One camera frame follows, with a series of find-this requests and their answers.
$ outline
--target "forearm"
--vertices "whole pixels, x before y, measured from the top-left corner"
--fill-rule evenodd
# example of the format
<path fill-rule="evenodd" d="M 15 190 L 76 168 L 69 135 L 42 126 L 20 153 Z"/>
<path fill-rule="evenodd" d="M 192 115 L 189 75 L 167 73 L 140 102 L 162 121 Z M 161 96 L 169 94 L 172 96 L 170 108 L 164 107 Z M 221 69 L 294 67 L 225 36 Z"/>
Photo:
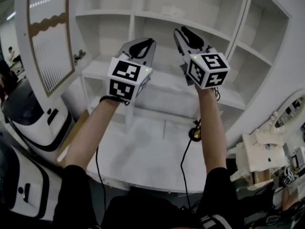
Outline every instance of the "forearm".
<path fill-rule="evenodd" d="M 285 187 L 282 195 L 282 211 L 289 209 L 293 204 L 299 201 L 298 191 L 289 194 L 289 188 Z"/>
<path fill-rule="evenodd" d="M 85 171 L 119 102 L 103 100 L 89 116 L 70 144 L 65 165 L 77 165 Z"/>
<path fill-rule="evenodd" d="M 206 172 L 226 168 L 226 140 L 218 103 L 213 89 L 199 90 L 201 140 Z"/>

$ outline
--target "ceiling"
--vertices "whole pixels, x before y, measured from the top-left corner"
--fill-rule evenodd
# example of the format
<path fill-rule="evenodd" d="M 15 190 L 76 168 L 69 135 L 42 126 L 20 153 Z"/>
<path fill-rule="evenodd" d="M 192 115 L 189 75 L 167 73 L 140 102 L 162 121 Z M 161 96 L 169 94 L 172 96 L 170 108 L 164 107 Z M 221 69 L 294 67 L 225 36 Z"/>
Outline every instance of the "ceiling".
<path fill-rule="evenodd" d="M 14 12 L 14 0 L 0 0 L 0 24 Z"/>

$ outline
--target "cabinet door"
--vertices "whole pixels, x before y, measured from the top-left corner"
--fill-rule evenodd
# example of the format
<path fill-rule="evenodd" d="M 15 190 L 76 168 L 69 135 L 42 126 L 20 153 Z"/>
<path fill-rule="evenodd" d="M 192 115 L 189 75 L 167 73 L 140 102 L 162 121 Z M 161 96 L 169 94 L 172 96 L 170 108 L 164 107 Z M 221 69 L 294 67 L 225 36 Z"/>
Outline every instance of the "cabinet door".
<path fill-rule="evenodd" d="M 75 0 L 15 0 L 16 34 L 24 69 L 46 111 L 81 74 L 86 51 L 75 20 Z"/>

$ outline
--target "white cube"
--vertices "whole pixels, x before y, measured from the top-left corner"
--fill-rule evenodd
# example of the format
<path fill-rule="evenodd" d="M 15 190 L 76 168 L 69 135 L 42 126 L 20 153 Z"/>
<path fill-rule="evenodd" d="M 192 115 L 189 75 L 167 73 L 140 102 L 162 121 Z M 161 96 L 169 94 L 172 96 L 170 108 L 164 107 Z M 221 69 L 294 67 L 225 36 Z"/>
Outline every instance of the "white cube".
<path fill-rule="evenodd" d="M 112 58 L 107 73 L 107 95 L 133 102 L 146 87 L 152 73 L 152 68 Z"/>
<path fill-rule="evenodd" d="M 222 53 L 191 54 L 187 74 L 201 89 L 221 86 L 230 66 Z"/>

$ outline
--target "wire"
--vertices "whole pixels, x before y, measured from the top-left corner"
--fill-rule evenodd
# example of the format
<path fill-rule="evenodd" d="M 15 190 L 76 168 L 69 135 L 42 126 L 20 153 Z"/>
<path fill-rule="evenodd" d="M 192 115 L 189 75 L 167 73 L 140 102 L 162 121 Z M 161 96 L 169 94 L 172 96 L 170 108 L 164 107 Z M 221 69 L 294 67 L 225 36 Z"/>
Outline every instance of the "wire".
<path fill-rule="evenodd" d="M 216 100 L 218 101 L 220 99 L 220 93 L 218 91 L 218 87 L 215 87 L 213 88 L 214 92 L 215 92 L 215 96 L 216 96 Z M 197 125 L 196 125 L 196 129 L 198 128 L 198 126 L 200 125 L 200 122 L 201 122 L 201 119 L 199 119 L 199 121 L 197 122 Z M 189 209 L 192 210 L 194 206 L 191 207 L 191 203 L 190 203 L 190 198 L 189 198 L 189 193 L 187 191 L 187 184 L 186 184 L 186 178 L 185 178 L 185 173 L 184 173 L 184 170 L 183 170 L 183 161 L 184 161 L 184 158 L 185 158 L 185 155 L 186 155 L 186 152 L 187 150 L 189 149 L 190 147 L 190 144 L 191 144 L 192 140 L 190 139 L 187 147 L 186 147 L 186 150 L 183 154 L 183 157 L 182 157 L 182 161 L 181 161 L 181 164 L 180 164 L 180 167 L 181 167 L 181 170 L 182 170 L 182 174 L 183 174 L 183 179 L 184 179 L 184 186 L 185 186 L 185 192 L 186 192 L 186 198 L 187 198 L 187 203 L 188 203 L 188 206 L 189 206 Z"/>
<path fill-rule="evenodd" d="M 106 206 L 106 189 L 105 189 L 105 185 L 103 184 L 103 181 L 102 181 L 102 178 L 101 178 L 101 175 L 100 175 L 99 164 L 97 162 L 98 152 L 99 152 L 99 147 L 97 147 L 97 150 L 95 152 L 95 162 L 96 162 L 97 172 L 99 173 L 99 178 L 100 178 L 100 181 L 101 181 L 101 184 L 102 184 L 102 187 L 103 187 L 103 191 L 104 191 L 104 209 L 105 209 L 105 212 L 106 212 L 106 209 L 107 209 L 107 206 Z"/>
<path fill-rule="evenodd" d="M 192 141 L 192 140 L 190 139 L 189 144 L 188 144 L 187 147 L 186 147 L 186 150 L 185 150 L 185 152 L 184 152 L 184 154 L 183 154 L 183 158 L 182 158 L 182 161 L 181 161 L 181 164 L 180 164 L 180 167 L 181 167 L 181 170 L 182 170 L 182 174 L 183 174 L 183 179 L 184 179 L 184 185 L 185 185 L 185 192 L 186 192 L 187 203 L 188 203 L 189 208 L 191 208 L 191 203 L 190 203 L 189 194 L 188 194 L 188 192 L 187 192 L 187 184 L 186 184 L 185 173 L 184 173 L 184 171 L 183 171 L 182 164 L 183 164 L 183 161 L 184 161 L 186 152 L 187 152 L 187 150 L 188 150 L 189 147 L 190 147 L 191 141 Z"/>
<path fill-rule="evenodd" d="M 218 87 L 213 88 L 213 90 L 215 91 L 216 100 L 218 101 L 220 99 L 220 93 L 218 91 Z"/>

